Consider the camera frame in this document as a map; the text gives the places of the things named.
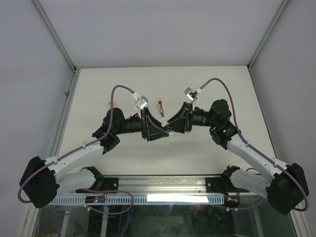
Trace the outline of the white mini stapler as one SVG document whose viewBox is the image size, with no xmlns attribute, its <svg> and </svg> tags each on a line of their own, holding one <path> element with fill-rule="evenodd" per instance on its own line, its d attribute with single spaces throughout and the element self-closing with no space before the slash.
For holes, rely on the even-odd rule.
<svg viewBox="0 0 316 237">
<path fill-rule="evenodd" d="M 172 134 L 172 131 L 168 128 L 168 122 L 166 121 L 162 122 L 161 126 L 166 133 Z"/>
</svg>

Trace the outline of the pink mini stapler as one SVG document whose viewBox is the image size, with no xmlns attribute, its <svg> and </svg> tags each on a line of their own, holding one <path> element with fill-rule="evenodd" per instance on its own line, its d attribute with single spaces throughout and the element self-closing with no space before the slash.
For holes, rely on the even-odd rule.
<svg viewBox="0 0 316 237">
<path fill-rule="evenodd" d="M 161 119 L 165 119 L 164 109 L 162 105 L 162 101 L 158 100 L 158 111 Z"/>
</svg>

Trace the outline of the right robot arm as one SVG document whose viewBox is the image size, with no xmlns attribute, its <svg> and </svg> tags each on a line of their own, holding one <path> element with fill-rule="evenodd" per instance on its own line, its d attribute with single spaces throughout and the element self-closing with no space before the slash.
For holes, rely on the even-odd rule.
<svg viewBox="0 0 316 237">
<path fill-rule="evenodd" d="M 279 213 L 288 214 L 309 195 L 303 168 L 289 165 L 277 158 L 265 155 L 243 137 L 241 131 L 230 121 L 232 116 L 228 102 L 216 100 L 208 112 L 183 103 L 181 110 L 163 126 L 164 130 L 186 133 L 193 126 L 209 127 L 212 140 L 223 149 L 246 161 L 258 174 L 232 166 L 221 175 L 221 187 L 226 191 L 241 188 L 268 200 Z"/>
</svg>

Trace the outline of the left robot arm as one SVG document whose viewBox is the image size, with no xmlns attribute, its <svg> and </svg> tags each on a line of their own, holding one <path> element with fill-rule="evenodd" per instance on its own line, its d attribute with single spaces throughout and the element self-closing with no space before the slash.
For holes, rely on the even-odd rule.
<svg viewBox="0 0 316 237">
<path fill-rule="evenodd" d="M 97 158 L 111 151 L 119 144 L 119 135 L 138 133 L 147 141 L 168 137 L 169 132 L 152 117 L 145 107 L 140 114 L 125 118 L 121 109 L 107 112 L 102 125 L 79 147 L 50 158 L 32 158 L 20 180 L 18 199 L 42 208 L 56 196 L 77 190 L 101 191 L 104 176 L 94 166 L 84 167 L 79 172 L 73 169 L 89 159 Z"/>
</svg>

